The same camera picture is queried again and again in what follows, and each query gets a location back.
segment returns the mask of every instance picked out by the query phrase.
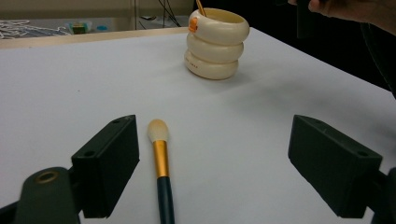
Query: brush bristles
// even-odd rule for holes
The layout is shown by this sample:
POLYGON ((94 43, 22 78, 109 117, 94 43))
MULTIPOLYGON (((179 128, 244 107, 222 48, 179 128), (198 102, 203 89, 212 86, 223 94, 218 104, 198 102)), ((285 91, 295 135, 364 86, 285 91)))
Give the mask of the brush bristles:
POLYGON ((148 125, 148 138, 151 142, 168 140, 168 127, 161 119, 154 119, 148 125))

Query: gold ferrule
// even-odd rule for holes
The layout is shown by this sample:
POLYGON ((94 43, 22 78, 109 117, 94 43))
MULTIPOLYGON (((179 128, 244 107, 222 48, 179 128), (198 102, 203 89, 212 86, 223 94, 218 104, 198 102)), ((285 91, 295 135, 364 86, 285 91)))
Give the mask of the gold ferrule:
POLYGON ((154 160, 157 178, 161 176, 169 176, 166 141, 157 140, 153 142, 152 145, 154 147, 154 160))

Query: white table surface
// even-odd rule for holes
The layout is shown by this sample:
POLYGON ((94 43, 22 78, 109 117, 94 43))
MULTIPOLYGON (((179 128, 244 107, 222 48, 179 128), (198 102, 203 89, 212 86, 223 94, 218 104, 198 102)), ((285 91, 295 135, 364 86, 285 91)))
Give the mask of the white table surface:
POLYGON ((396 165, 396 101, 388 91, 251 29, 234 77, 183 63, 186 34, 0 50, 0 206, 29 175, 70 168, 111 120, 135 114, 140 162, 112 216, 82 223, 160 223, 152 119, 169 128, 176 222, 370 223, 337 217, 290 163, 292 118, 332 125, 396 165))

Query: orange label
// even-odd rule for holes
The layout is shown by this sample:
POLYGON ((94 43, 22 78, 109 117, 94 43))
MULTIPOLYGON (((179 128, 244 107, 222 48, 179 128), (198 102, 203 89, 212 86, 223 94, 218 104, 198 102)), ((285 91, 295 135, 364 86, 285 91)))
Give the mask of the orange label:
POLYGON ((189 22, 189 30, 195 33, 198 30, 198 18, 194 17, 189 22))

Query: ceramic cup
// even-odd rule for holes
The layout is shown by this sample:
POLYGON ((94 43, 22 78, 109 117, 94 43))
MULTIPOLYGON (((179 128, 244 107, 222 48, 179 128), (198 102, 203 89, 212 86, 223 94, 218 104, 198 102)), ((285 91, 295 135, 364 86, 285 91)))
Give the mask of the ceramic cup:
POLYGON ((190 15, 184 64, 197 76, 209 79, 231 77, 244 51, 248 22, 230 11, 205 8, 190 15))

